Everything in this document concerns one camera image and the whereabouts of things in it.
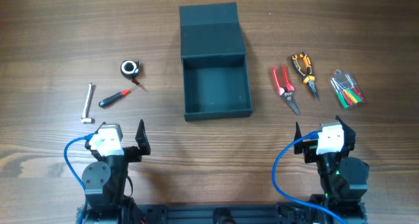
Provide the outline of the red handled snips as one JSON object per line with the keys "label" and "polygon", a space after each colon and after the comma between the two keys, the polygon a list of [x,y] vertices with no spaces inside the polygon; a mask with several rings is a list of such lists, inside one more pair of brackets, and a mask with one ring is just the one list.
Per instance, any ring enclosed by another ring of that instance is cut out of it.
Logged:
{"label": "red handled snips", "polygon": [[279,80],[277,67],[272,68],[272,76],[274,79],[274,85],[276,87],[278,95],[287,102],[288,106],[294,111],[296,115],[300,115],[301,112],[294,99],[295,89],[289,80],[287,66],[286,65],[282,66],[282,76],[283,76],[284,84],[281,84]]}

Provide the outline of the black red handled screwdriver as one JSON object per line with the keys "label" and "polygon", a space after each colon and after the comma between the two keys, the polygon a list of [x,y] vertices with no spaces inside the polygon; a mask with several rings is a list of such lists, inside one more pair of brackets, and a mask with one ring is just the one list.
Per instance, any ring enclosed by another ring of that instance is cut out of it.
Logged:
{"label": "black red handled screwdriver", "polygon": [[113,94],[112,96],[109,96],[108,98],[105,98],[102,101],[100,101],[98,105],[99,105],[100,108],[108,107],[111,104],[115,103],[116,101],[118,101],[118,100],[122,99],[123,97],[127,96],[128,94],[130,94],[132,91],[134,91],[135,89],[137,89],[140,86],[143,86],[143,84],[139,83],[136,86],[133,86],[129,89],[117,92],[116,94]]}

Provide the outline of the orange black pliers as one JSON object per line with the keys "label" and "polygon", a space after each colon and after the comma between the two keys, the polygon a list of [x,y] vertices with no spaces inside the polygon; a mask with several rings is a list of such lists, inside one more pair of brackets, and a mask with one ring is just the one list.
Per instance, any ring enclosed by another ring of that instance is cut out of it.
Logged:
{"label": "orange black pliers", "polygon": [[[303,60],[305,65],[305,70],[299,64],[299,58]],[[302,79],[302,82],[306,84],[311,93],[314,95],[315,99],[319,100],[318,90],[315,84],[315,76],[312,71],[312,63],[310,57],[306,52],[301,52],[299,55],[291,55],[291,64],[293,69],[299,74]]]}

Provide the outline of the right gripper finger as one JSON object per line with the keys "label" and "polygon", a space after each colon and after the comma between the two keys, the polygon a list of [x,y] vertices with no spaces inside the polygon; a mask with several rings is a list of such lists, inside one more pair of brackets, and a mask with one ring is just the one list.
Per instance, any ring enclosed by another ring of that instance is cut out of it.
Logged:
{"label": "right gripper finger", "polygon": [[351,129],[343,120],[337,115],[335,119],[342,125],[344,131],[345,142],[355,142],[356,132]]}
{"label": "right gripper finger", "polygon": [[301,134],[300,126],[297,122],[295,123],[295,127],[296,127],[296,131],[295,131],[294,140],[296,141],[296,143],[293,146],[294,154],[301,154],[303,152],[303,144],[302,144],[302,141],[299,139],[302,138],[302,134]]}

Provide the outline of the black tape roll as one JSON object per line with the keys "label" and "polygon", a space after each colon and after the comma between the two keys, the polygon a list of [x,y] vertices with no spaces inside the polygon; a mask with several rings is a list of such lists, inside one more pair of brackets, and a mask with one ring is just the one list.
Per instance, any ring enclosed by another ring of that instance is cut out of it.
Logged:
{"label": "black tape roll", "polygon": [[127,79],[135,79],[141,72],[139,61],[123,61],[120,65],[120,72]]}

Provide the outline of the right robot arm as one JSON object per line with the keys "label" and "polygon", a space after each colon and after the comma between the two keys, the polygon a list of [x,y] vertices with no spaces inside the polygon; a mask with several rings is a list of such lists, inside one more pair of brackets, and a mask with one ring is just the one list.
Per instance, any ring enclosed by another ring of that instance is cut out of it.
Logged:
{"label": "right robot arm", "polygon": [[335,122],[320,125],[314,137],[304,139],[296,125],[294,154],[302,154],[304,162],[314,163],[323,194],[312,194],[305,202],[306,222],[366,223],[365,205],[369,165],[349,154],[355,147],[356,132],[335,117]]}

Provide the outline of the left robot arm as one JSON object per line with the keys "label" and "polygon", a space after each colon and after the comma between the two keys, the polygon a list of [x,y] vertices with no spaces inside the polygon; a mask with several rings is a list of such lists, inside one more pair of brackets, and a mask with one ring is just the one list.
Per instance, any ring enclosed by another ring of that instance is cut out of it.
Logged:
{"label": "left robot arm", "polygon": [[77,223],[148,222],[132,196],[124,194],[126,183],[133,186],[128,175],[128,165],[141,162],[143,156],[151,154],[144,122],[139,122],[136,146],[123,147],[122,137],[119,124],[105,122],[87,136],[84,146],[96,161],[89,164],[82,173],[86,201],[77,210]]}

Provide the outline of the clear case of screwdrivers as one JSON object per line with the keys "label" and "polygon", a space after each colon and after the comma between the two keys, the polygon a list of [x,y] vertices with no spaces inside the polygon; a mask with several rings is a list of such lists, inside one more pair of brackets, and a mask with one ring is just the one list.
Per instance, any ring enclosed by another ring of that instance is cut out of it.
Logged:
{"label": "clear case of screwdrivers", "polygon": [[365,103],[361,89],[351,73],[337,69],[330,78],[330,83],[343,109]]}

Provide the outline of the silver metal wrench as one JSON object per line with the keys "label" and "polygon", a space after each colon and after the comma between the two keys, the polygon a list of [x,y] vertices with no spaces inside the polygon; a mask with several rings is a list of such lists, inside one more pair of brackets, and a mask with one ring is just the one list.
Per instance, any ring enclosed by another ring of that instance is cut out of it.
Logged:
{"label": "silver metal wrench", "polygon": [[84,109],[83,109],[82,117],[81,117],[81,122],[83,124],[93,124],[95,121],[93,118],[90,118],[88,116],[88,112],[90,110],[90,105],[92,101],[93,91],[94,91],[94,84],[90,83],[88,85],[88,94],[86,96],[86,101],[84,103]]}

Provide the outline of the dark green lidded box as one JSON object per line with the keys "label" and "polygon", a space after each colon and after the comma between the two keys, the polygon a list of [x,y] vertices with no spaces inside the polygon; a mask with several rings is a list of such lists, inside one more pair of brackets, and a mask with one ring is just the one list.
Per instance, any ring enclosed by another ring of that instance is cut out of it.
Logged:
{"label": "dark green lidded box", "polygon": [[186,121],[253,112],[246,46],[236,3],[179,8]]}

